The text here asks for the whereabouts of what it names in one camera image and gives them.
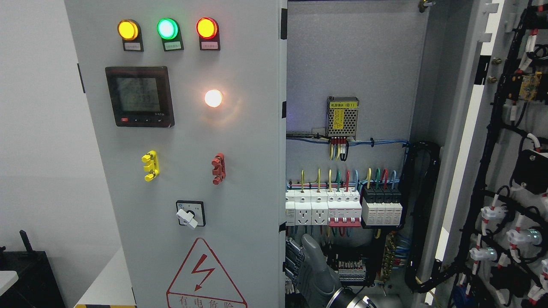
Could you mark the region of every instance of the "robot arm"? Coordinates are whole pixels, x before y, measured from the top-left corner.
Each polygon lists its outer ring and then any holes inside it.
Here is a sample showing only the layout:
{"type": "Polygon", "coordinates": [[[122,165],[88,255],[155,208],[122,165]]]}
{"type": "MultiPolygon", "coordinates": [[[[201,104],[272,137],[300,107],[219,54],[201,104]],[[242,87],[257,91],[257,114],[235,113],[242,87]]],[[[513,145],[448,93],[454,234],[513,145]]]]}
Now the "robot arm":
{"type": "Polygon", "coordinates": [[[310,308],[376,308],[367,296],[359,298],[341,286],[339,276],[327,266],[319,244],[308,234],[302,248],[286,239],[286,275],[305,297],[310,308]]]}

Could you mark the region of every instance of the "indicator light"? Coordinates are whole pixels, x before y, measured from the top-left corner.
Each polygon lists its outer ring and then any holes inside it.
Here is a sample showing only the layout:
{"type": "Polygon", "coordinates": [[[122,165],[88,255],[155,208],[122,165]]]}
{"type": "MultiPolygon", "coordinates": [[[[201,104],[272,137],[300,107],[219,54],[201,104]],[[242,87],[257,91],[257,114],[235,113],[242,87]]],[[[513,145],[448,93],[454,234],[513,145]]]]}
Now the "indicator light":
{"type": "Polygon", "coordinates": [[[163,39],[173,39],[179,33],[177,22],[171,18],[160,19],[156,28],[163,39]]]}
{"type": "Polygon", "coordinates": [[[118,33],[126,41],[133,41],[139,35],[139,27],[135,21],[124,19],[118,24],[118,33]]]}
{"type": "Polygon", "coordinates": [[[202,17],[196,24],[196,31],[204,39],[211,39],[217,35],[219,26],[213,18],[202,17]]]}
{"type": "Polygon", "coordinates": [[[213,89],[206,92],[204,96],[205,103],[209,107],[219,107],[222,103],[222,93],[219,90],[213,89]]]}

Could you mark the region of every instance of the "green indicator light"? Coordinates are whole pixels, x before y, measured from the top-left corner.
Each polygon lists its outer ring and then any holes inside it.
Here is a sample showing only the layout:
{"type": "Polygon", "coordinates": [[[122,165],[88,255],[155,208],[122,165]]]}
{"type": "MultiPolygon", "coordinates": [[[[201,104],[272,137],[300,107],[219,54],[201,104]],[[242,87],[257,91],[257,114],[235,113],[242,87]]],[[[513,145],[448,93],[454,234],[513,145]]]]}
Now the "green indicator light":
{"type": "Polygon", "coordinates": [[[173,39],[179,33],[179,27],[175,20],[171,18],[162,18],[158,22],[158,34],[163,39],[173,39]]]}

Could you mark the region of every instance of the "white table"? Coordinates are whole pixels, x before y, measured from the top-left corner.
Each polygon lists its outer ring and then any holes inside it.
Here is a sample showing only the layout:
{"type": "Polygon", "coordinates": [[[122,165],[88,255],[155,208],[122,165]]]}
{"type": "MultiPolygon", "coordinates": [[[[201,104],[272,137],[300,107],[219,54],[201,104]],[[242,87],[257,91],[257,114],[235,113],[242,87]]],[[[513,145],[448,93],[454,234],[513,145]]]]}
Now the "white table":
{"type": "Polygon", "coordinates": [[[79,305],[135,306],[132,283],[121,247],[80,298],[76,308],[82,307],[79,305]]]}
{"type": "Polygon", "coordinates": [[[11,288],[18,279],[16,271],[0,271],[0,295],[11,288]]]}

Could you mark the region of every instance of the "yellow black hazard tape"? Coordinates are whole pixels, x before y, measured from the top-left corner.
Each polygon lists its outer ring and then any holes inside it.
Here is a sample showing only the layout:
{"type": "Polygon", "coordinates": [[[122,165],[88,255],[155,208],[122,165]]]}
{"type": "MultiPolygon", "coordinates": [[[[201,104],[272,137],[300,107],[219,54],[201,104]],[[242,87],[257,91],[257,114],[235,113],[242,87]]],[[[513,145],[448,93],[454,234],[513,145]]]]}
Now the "yellow black hazard tape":
{"type": "Polygon", "coordinates": [[[125,305],[82,305],[78,304],[74,308],[137,308],[137,306],[125,306],[125,305]]]}

